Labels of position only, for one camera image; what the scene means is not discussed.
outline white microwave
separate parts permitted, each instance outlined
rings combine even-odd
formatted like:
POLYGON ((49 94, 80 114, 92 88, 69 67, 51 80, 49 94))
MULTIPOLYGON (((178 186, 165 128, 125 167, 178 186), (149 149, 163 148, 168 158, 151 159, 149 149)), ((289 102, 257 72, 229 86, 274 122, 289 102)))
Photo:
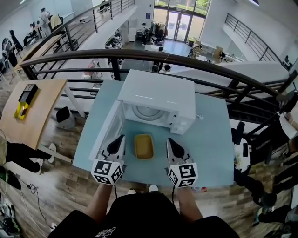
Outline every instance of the white microwave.
POLYGON ((196 119, 194 82, 130 70, 89 159, 97 157, 105 141, 121 134, 126 119, 168 127, 171 133, 184 134, 196 119))

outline black and white marker cube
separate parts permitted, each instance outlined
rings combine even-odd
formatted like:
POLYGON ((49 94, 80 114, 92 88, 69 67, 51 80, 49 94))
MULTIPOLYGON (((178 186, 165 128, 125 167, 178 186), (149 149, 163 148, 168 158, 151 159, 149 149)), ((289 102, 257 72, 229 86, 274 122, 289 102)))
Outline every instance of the black and white marker cube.
POLYGON ((123 174, 123 170, 119 162, 95 159, 91 174, 98 183, 114 185, 123 174))
POLYGON ((198 178, 196 163, 171 165, 168 176, 175 187, 193 186, 198 178))

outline window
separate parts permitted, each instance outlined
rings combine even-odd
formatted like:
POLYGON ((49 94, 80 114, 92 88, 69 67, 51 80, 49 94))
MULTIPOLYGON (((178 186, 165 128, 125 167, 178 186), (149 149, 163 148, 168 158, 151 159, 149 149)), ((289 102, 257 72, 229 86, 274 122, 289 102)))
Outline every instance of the window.
POLYGON ((170 0, 169 6, 193 11, 195 7, 195 1, 196 0, 170 0))
POLYGON ((188 38, 192 38, 192 37, 200 38, 204 21, 205 19, 202 17, 197 17, 197 16, 192 17, 188 38))
POLYGON ((203 15, 207 14, 210 0, 196 0, 195 12, 203 15))
POLYGON ((169 0, 155 0, 154 5, 165 6, 167 7, 169 4, 169 0))
POLYGON ((163 9, 154 9, 153 13, 153 22, 159 22, 159 23, 166 23, 167 20, 167 10, 163 9))

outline forearm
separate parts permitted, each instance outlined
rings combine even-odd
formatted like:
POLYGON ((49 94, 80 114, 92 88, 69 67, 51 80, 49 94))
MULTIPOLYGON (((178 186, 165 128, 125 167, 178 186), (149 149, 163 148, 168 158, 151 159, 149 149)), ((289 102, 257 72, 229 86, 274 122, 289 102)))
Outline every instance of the forearm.
POLYGON ((178 188, 177 194, 180 206, 180 214, 187 222, 194 222, 203 218, 196 205, 192 190, 189 187, 178 188))
POLYGON ((84 213, 93 218, 97 223, 102 222, 107 214, 108 201, 110 199, 111 192, 111 185, 99 184, 84 213))
POLYGON ((291 125, 296 129, 296 131, 298 131, 298 123, 296 123, 296 121, 292 121, 291 125))

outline microwave door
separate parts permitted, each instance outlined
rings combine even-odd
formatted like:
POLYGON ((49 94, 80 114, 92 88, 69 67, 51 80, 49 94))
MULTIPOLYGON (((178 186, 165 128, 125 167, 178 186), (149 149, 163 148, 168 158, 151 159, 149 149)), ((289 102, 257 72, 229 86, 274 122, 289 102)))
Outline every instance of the microwave door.
POLYGON ((125 117, 122 103, 116 100, 113 103, 104 123, 102 124, 102 129, 100 130, 93 145, 89 160, 96 159, 97 155, 99 155, 99 159, 101 158, 100 152, 103 144, 105 143, 105 141, 121 134, 122 128, 124 126, 124 121, 125 117))

